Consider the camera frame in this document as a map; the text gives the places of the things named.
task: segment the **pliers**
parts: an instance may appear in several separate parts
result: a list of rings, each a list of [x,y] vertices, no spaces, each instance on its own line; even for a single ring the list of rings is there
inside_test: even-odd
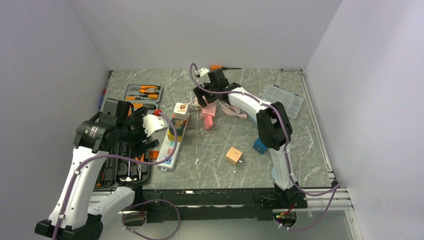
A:
[[[138,157],[136,157],[135,160],[140,160],[140,161],[144,162],[145,161],[145,155],[143,154],[140,159]],[[143,166],[140,163],[137,164],[137,172],[138,172],[138,180],[141,181],[142,180]]]
[[[161,86],[158,85],[141,85],[140,88],[133,86],[130,88],[131,91],[139,91],[141,94],[159,94],[158,91],[149,91],[148,89],[161,89]]]

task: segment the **gray marble table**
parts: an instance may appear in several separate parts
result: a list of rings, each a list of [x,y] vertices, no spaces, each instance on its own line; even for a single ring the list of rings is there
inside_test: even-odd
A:
[[[229,82],[241,84],[248,92],[260,96],[267,85],[306,98],[300,72],[270,69],[226,70]],[[169,117],[175,103],[193,101],[195,87],[186,69],[115,70],[110,77],[106,98],[123,99],[127,84],[157,84],[163,86],[160,108]],[[308,100],[303,101],[296,119],[290,119],[291,160],[294,173],[303,188],[330,187],[327,164],[317,134]],[[250,119],[226,115],[217,104],[213,128],[205,130],[200,111],[190,107],[190,119],[177,162],[173,170],[161,171],[152,166],[146,189],[212,189],[271,188],[273,163],[270,153],[262,155],[252,148],[258,138],[256,125]],[[160,142],[166,132],[153,135]],[[242,151],[242,163],[229,164],[225,155],[230,147]]]

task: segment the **orange-handled pliers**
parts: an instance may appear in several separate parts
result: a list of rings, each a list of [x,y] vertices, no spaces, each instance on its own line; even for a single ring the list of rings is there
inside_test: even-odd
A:
[[[131,87],[131,91],[140,91],[141,94],[159,94],[158,91],[148,91],[148,89],[161,89],[161,86],[158,85],[141,85],[140,88],[138,87]]]

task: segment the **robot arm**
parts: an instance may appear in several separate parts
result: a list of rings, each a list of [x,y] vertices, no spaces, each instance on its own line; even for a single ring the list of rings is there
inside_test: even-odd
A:
[[[60,198],[48,219],[37,223],[35,233],[51,238],[61,218],[58,225],[59,239],[96,240],[103,226],[119,211],[131,204],[143,202],[142,188],[128,187],[128,183],[89,208],[93,187],[106,158],[88,162],[76,175],[70,194],[66,195],[77,167],[86,159],[107,155],[120,142],[126,142],[133,148],[136,156],[159,145],[158,140],[148,143],[147,138],[151,133],[166,128],[167,123],[161,117],[147,114],[144,108],[139,108],[128,117],[130,105],[126,101],[107,99],[103,112],[79,125],[72,163]],[[67,205],[63,214],[60,214],[65,198],[68,199]]]
[[[197,100],[202,107],[206,107],[207,102],[212,103],[219,99],[244,110],[257,124],[259,138],[261,142],[268,148],[271,154],[272,163],[275,168],[276,186],[283,191],[294,187],[292,181],[289,179],[288,168],[291,168],[290,153],[287,152],[290,162],[290,165],[287,165],[284,157],[284,148],[281,147],[286,143],[286,139],[282,131],[282,126],[276,119],[275,113],[273,113],[273,111],[268,107],[263,106],[251,97],[247,96],[246,94],[248,94],[248,92],[245,91],[245,89],[239,84],[235,82],[229,84],[228,79],[225,78],[221,69],[209,71],[206,68],[202,68],[198,73],[201,80],[205,80],[206,76],[208,76],[210,82],[204,83],[203,87],[209,91],[235,91],[243,93],[211,94],[202,91],[199,87],[193,89]],[[283,127],[285,127],[287,133],[289,134],[288,137],[290,137],[293,130],[283,104],[280,102],[271,103],[267,101],[259,101],[267,105],[272,105],[278,110],[285,123],[285,126]]]

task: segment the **plastic compartment box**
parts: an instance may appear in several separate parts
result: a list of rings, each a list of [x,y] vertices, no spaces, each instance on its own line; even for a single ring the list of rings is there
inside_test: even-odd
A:
[[[298,116],[304,99],[291,92],[284,91],[273,85],[268,85],[261,96],[262,100],[275,103],[280,102],[284,105],[287,116],[295,119]]]

